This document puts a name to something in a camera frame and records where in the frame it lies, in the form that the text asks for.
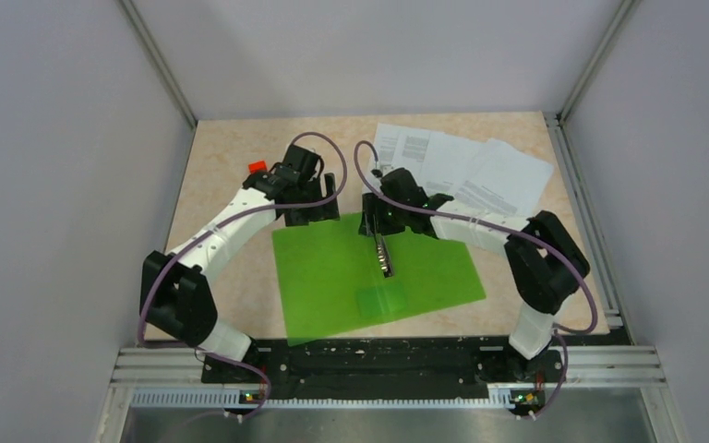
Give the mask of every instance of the paper sheet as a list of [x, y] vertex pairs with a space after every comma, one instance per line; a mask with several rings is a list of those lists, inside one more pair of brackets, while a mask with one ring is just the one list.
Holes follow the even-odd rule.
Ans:
[[426, 153], [427, 167], [418, 181], [429, 196], [434, 194], [452, 195], [465, 179], [463, 172], [469, 169], [469, 162], [485, 143], [468, 138], [451, 136], [443, 132], [431, 134], [430, 146]]
[[[553, 174], [552, 164], [494, 138], [482, 142], [380, 123], [374, 147], [383, 174], [405, 168], [429, 196], [449, 194], [474, 208], [506, 215], [533, 215]], [[374, 167], [371, 159], [368, 170]], [[370, 183], [379, 186], [376, 180]]]
[[471, 159], [455, 199], [475, 208], [507, 215], [533, 215], [553, 165], [490, 139]]

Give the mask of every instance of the beige table surface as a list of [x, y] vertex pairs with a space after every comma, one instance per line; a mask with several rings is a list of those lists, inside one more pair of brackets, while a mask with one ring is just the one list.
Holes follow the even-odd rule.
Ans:
[[[230, 202], [248, 175], [248, 164], [260, 160], [268, 165], [283, 157], [289, 141], [298, 133], [318, 131], [330, 136], [342, 148], [349, 170], [349, 183], [339, 196], [341, 214], [359, 212], [362, 184], [352, 163], [353, 148], [360, 139], [373, 140], [377, 123], [422, 127], [456, 136], [485, 141], [499, 138], [516, 149], [550, 162], [555, 172], [539, 200], [540, 209], [555, 212], [572, 238], [582, 245], [577, 224], [560, 176], [558, 163], [541, 113], [420, 114], [314, 117], [271, 120], [226, 120], [199, 122], [186, 176], [181, 187], [168, 249], [183, 243]], [[332, 149], [323, 141], [304, 138], [298, 145], [324, 156], [325, 172], [333, 172], [340, 183], [342, 167]], [[361, 164], [367, 164], [368, 150], [361, 150]], [[251, 238], [230, 261], [211, 286], [219, 316], [255, 338], [284, 338], [276, 265], [270, 232], [284, 227], [275, 222]], [[460, 305], [388, 324], [358, 329], [344, 337], [507, 335], [515, 325], [521, 298], [515, 289], [507, 260], [471, 248], [472, 259], [485, 287], [485, 300]], [[592, 288], [604, 319], [594, 279]], [[561, 323], [580, 329], [588, 325], [590, 314], [583, 293], [568, 300], [560, 315]], [[607, 333], [600, 320], [596, 332]], [[149, 327], [148, 339], [166, 338]]]

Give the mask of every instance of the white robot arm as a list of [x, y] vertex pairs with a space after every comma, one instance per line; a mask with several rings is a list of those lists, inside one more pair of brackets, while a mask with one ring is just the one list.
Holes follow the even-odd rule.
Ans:
[[415, 233], [456, 240], [499, 254], [510, 262], [512, 276], [524, 301], [515, 329], [510, 334], [510, 345], [526, 360], [542, 353], [550, 342], [555, 315], [579, 288], [577, 280], [555, 257], [549, 254], [543, 257], [534, 244], [474, 221], [490, 222], [537, 237], [555, 247], [585, 276], [590, 270], [588, 261], [558, 217], [547, 211], [540, 211], [531, 218], [510, 217], [476, 210], [443, 194], [428, 197], [412, 174], [403, 168], [381, 176], [379, 181], [387, 198], [414, 208], [452, 214], [459, 219], [417, 214], [396, 208], [372, 193], [364, 194], [360, 233], [377, 239], [378, 257], [385, 277], [392, 274], [392, 266], [381, 237], [402, 232], [407, 227]]
[[[180, 257], [152, 295], [146, 321], [189, 347], [235, 361], [255, 352], [250, 337], [219, 319], [209, 281], [221, 274], [249, 238], [281, 216], [287, 226], [339, 218], [335, 199], [313, 208], [254, 210], [274, 204], [319, 202], [324, 198], [320, 182], [323, 164], [316, 153], [290, 145], [283, 161], [269, 171], [264, 162], [250, 165], [251, 174], [243, 187], [213, 220], [168, 254], [154, 251], [148, 255], [143, 263], [140, 310], [171, 257]], [[334, 177], [325, 174], [324, 180], [325, 197], [329, 197], [335, 192]], [[238, 214], [242, 216], [222, 226]]]

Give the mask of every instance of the purple cable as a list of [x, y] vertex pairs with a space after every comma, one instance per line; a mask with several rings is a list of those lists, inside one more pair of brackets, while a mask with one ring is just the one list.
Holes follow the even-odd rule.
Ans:
[[564, 337], [562, 337], [557, 330], [553, 331], [553, 337], [559, 341], [559, 344], [561, 345], [561, 352], [564, 354], [564, 362], [561, 366], [561, 377], [559, 377], [559, 383], [556, 385], [556, 388], [553, 389], [553, 392], [550, 394], [550, 397], [547, 398], [547, 401], [545, 401], [545, 405], [542, 406], [542, 409], [535, 412], [534, 415], [529, 415], [535, 420], [542, 416], [545, 411], [547, 411], [547, 408], [550, 407], [554, 401], [556, 401], [556, 398], [559, 396], [559, 392], [561, 392], [561, 385], [567, 381], [567, 369], [570, 367], [570, 350], [567, 348], [567, 343], [564, 341]]
[[508, 228], [506, 226], [494, 224], [489, 221], [472, 219], [472, 218], [466, 217], [464, 215], [450, 214], [448, 212], [440, 212], [437, 210], [426, 210], [423, 208], [415, 208], [413, 206], [404, 205], [403, 203], [399, 203], [391, 198], [388, 198], [384, 194], [380, 193], [373, 185], [371, 185], [366, 180], [366, 176], [363, 174], [363, 170], [360, 168], [360, 162], [357, 161], [357, 153], [358, 153], [358, 151], [360, 151], [360, 147], [363, 145], [368, 145], [368, 147], [371, 148], [371, 151], [374, 154], [374, 161], [379, 160], [379, 155], [377, 154], [377, 150], [376, 150], [376, 148], [374, 148], [374, 145], [372, 145], [371, 142], [369, 142], [369, 141], [361, 140], [361, 141], [358, 141], [356, 145], [354, 145], [354, 167], [357, 170], [357, 174], [360, 176], [360, 179], [363, 181], [363, 183], [366, 185], [366, 187], [372, 193], [374, 193], [375, 196], [377, 196], [379, 199], [386, 201], [387, 203], [390, 203], [392, 206], [394, 206], [396, 208], [400, 208], [402, 210], [408, 210], [408, 211], [415, 212], [418, 214], [424, 214], [424, 215], [430, 215], [430, 216], [446, 217], [448, 219], [461, 220], [464, 222], [475, 222], [481, 226], [485, 226], [486, 228], [495, 229], [497, 231], [502, 231], [503, 233], [515, 235], [516, 237], [520, 237], [524, 240], [528, 240], [529, 242], [531, 242], [539, 247], [544, 248], [548, 252], [548, 254], [551, 254], [553, 257], [557, 258], [571, 272], [572, 276], [575, 278], [577, 283], [580, 285], [580, 288], [583, 290], [583, 293], [585, 294], [585, 299], [588, 301], [588, 306], [591, 309], [591, 324], [588, 326], [588, 328], [571, 329], [571, 328], [567, 328], [566, 326], [560, 325], [558, 323], [554, 323], [553, 327], [557, 328], [557, 329], [561, 329], [564, 332], [569, 332], [571, 334], [588, 334], [588, 333], [591, 333], [594, 330], [594, 328], [596, 328], [596, 323], [599, 321], [599, 314], [596, 312], [596, 304], [594, 301], [594, 296], [591, 294], [591, 290], [588, 289], [588, 285], [585, 284], [585, 281], [583, 280], [583, 276], [580, 274], [580, 272], [578, 272], [578, 270], [574, 267], [574, 265], [572, 265], [571, 262], [566, 257], [564, 257], [564, 255], [561, 254], [561, 252], [558, 251], [555, 247], [549, 245], [547, 242], [544, 242], [544, 241], [542, 241], [542, 240], [540, 240], [528, 233], [516, 231], [516, 230]]
[[[231, 222], [234, 222], [238, 219], [241, 219], [243, 217], [246, 217], [246, 215], [251, 215], [256, 212], [260, 212], [263, 210], [301, 210], [305, 208], [315, 208], [317, 206], [322, 206], [327, 203], [330, 203], [333, 201], [335, 198], [337, 198], [340, 194], [341, 191], [343, 191], [343, 187], [346, 186], [346, 159], [343, 156], [343, 152], [341, 151], [341, 148], [338, 147], [338, 145], [335, 144], [334, 141], [332, 141], [331, 138], [328, 136], [325, 136], [324, 134], [321, 134], [319, 132], [304, 132], [301, 134], [298, 134], [295, 138], [292, 139], [290, 142], [290, 145], [294, 145], [297, 140], [303, 137], [318, 137], [321, 138], [332, 146], [332, 148], [336, 151], [338, 154], [339, 159], [341, 159], [341, 165], [343, 167], [343, 174], [341, 177], [341, 184], [338, 186], [338, 188], [333, 192], [331, 195], [327, 196], [326, 198], [323, 198], [322, 200], [319, 201], [314, 201], [311, 203], [293, 203], [293, 204], [283, 204], [283, 205], [264, 205], [264, 206], [259, 206], [256, 208], [252, 208], [250, 210], [244, 210], [243, 212], [238, 212], [237, 214], [233, 215], [232, 217], [229, 217], [220, 223], [216, 224], [216, 228], [221, 229], [224, 226], [228, 225]], [[174, 256], [170, 257], [169, 261], [167, 261], [167, 264], [164, 265], [162, 270], [159, 272], [159, 275], [156, 277], [156, 280], [153, 281], [152, 286], [150, 287], [150, 290], [148, 291], [148, 296], [145, 299], [145, 305], [142, 307], [142, 309], [139, 312], [139, 323], [138, 323], [138, 334], [137, 334], [137, 340], [138, 343], [146, 348], [170, 348], [170, 347], [186, 347], [182, 342], [180, 341], [164, 341], [158, 344], [151, 345], [145, 340], [145, 328], [146, 328], [146, 317], [148, 316], [148, 310], [150, 308], [150, 305], [153, 303], [153, 299], [156, 297], [156, 293], [159, 290], [159, 286], [161, 286], [162, 281], [164, 278], [167, 277], [167, 273], [169, 273], [170, 269], [175, 265], [175, 263], [178, 262], [178, 260], [181, 259], [188, 251], [193, 249], [195, 246], [199, 245], [202, 243], [206, 238], [210, 237], [212, 235], [211, 231], [205, 232], [203, 235], [197, 237], [195, 240], [192, 240], [191, 242], [188, 243], [183, 249], [178, 251], [177, 254]], [[235, 365], [239, 367], [243, 367], [258, 376], [260, 376], [263, 380], [265, 380], [265, 384], [267, 385], [267, 388], [265, 390], [265, 397], [262, 399], [262, 401], [259, 402], [257, 405], [257, 408], [255, 408], [253, 411], [250, 413], [247, 413], [246, 415], [243, 416], [243, 419], [247, 419], [251, 416], [253, 416], [255, 413], [257, 413], [260, 409], [262, 409], [262, 406], [264, 406], [265, 401], [268, 400], [270, 397], [270, 389], [272, 388], [272, 385], [270, 383], [270, 380], [268, 379], [268, 376], [265, 375], [262, 371], [259, 369], [255, 368], [252, 365], [247, 365], [242, 362], [237, 362], [235, 360], [229, 359], [227, 357], [224, 357], [222, 355], [218, 355], [216, 353], [208, 353], [205, 350], [201, 350], [202, 352], [206, 353], [206, 355], [209, 355], [211, 358], [214, 358], [216, 360], [219, 360], [221, 362], [225, 362], [229, 365]], [[205, 413], [200, 413], [197, 415], [194, 415], [193, 417], [189, 418], [188, 420], [185, 420], [180, 426], [178, 426], [175, 430], [177, 430], [180, 427], [183, 427], [184, 425], [187, 425], [199, 418], [212, 415], [217, 412], [213, 411], [206, 411]]]

